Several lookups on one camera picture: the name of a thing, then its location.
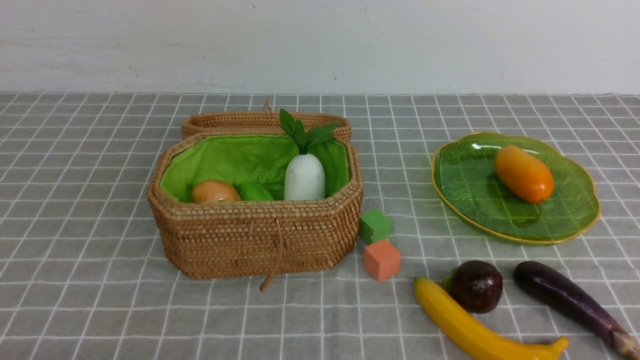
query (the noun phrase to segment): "orange cube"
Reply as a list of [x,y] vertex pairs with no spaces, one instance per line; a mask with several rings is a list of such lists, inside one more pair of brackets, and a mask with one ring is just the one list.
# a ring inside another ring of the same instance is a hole
[[364,249],[364,268],[384,281],[400,272],[400,252],[387,239],[376,241]]

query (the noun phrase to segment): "purple eggplant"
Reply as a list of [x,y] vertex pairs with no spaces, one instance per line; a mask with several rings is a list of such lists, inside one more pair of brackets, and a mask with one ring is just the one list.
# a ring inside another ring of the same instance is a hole
[[513,281],[524,293],[598,336],[617,354],[640,360],[634,337],[563,274],[537,261],[524,261],[513,270]]

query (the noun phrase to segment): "white wall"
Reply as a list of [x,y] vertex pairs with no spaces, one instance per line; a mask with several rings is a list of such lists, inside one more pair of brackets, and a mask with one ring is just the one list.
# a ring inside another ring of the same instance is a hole
[[0,0],[0,91],[640,94],[638,0]]

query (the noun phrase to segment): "basket handle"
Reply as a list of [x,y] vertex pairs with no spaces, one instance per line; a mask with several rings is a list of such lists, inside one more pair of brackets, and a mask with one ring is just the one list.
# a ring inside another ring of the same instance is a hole
[[261,292],[264,292],[264,290],[267,289],[269,284],[271,284],[271,281],[273,280],[273,276],[275,275],[276,271],[280,267],[280,262],[282,261],[282,252],[284,251],[284,240],[282,239],[282,232],[280,231],[280,221],[278,219],[276,219],[276,225],[278,226],[278,235],[280,237],[280,253],[278,255],[278,260],[276,261],[275,265],[273,265],[273,268],[271,269],[271,272],[269,273],[269,275],[267,275],[267,277],[264,279],[264,281],[260,285]]
[[271,106],[269,106],[269,98],[264,101],[264,105],[262,105],[262,110],[269,110],[270,113],[273,114],[273,110],[271,110]]

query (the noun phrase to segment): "green glass plate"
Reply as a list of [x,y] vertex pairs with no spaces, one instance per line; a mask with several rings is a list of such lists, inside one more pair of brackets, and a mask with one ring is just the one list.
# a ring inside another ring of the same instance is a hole
[[[495,153],[516,145],[544,162],[554,176],[554,193],[541,204],[513,195],[493,172]],[[578,236],[600,217],[591,176],[549,145],[524,136],[474,133],[441,147],[431,180],[440,198],[468,224],[499,238],[529,245],[553,245]]]

